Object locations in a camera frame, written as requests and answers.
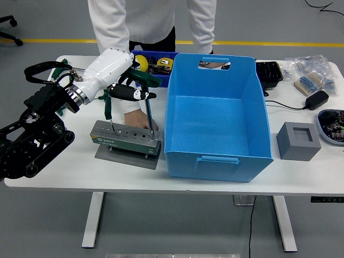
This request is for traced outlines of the person's left hand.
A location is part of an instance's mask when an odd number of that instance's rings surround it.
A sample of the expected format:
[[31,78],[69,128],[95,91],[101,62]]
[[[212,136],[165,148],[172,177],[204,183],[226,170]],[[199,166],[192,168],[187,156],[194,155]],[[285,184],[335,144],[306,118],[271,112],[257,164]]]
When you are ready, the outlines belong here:
[[221,63],[221,62],[205,62],[199,61],[198,67],[202,69],[219,69],[219,70],[228,70],[231,66],[230,62]]

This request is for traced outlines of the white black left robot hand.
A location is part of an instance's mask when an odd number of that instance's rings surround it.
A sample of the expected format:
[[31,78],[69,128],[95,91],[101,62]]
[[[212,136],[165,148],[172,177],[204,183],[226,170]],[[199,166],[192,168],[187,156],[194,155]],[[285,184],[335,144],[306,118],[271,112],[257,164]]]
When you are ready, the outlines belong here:
[[119,49],[106,49],[81,75],[81,81],[74,81],[69,87],[78,105],[89,104],[100,90],[107,89],[112,98],[125,101],[141,101],[156,98],[156,94],[145,89],[119,84],[121,77],[139,83],[142,87],[157,88],[161,80],[149,73],[132,68],[135,57]]

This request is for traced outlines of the person's right hand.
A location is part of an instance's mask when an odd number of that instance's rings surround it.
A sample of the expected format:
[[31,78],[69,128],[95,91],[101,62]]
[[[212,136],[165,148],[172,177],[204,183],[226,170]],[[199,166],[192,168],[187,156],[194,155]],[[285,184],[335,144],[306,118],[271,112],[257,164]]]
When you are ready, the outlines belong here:
[[141,109],[124,114],[124,123],[127,126],[150,129],[147,115]]

